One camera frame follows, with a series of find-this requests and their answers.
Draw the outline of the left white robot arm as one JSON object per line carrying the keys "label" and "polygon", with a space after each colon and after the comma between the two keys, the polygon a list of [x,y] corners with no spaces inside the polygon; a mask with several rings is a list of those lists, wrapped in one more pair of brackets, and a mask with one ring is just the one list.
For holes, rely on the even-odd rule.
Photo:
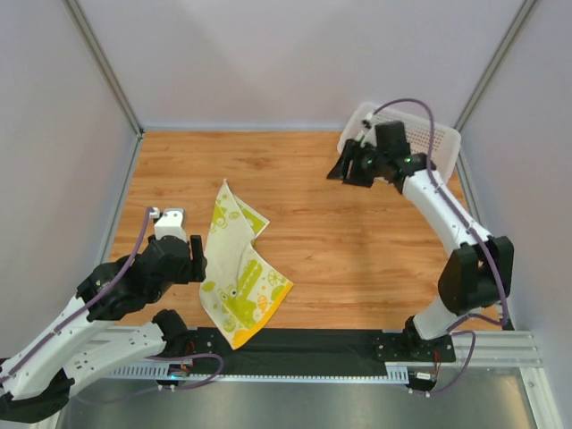
{"label": "left white robot arm", "polygon": [[126,315],[156,303],[174,285],[201,283],[206,257],[198,235],[150,236],[114,262],[98,265],[60,315],[24,350],[1,362],[1,418],[33,424],[115,368],[140,358],[178,358],[191,350],[188,328],[174,310],[94,349],[87,344]]}

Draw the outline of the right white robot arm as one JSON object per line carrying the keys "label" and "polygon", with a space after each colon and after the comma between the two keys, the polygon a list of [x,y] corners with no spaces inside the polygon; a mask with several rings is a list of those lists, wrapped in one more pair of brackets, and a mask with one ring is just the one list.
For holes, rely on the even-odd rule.
{"label": "right white robot arm", "polygon": [[410,317],[410,342],[434,341],[483,309],[508,306],[514,246],[495,237],[454,198],[433,163],[432,152],[415,153],[403,122],[382,122],[347,139],[327,177],[347,185],[373,186],[380,179],[411,202],[433,228],[448,261],[437,282],[437,296]]}

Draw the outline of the yellow lime patterned towel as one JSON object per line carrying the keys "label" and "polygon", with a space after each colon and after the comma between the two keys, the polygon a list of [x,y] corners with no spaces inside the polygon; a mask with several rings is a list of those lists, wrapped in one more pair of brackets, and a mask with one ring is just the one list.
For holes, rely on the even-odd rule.
{"label": "yellow lime patterned towel", "polygon": [[293,287],[254,248],[269,224],[223,182],[206,239],[206,279],[199,299],[233,350],[266,326]]}

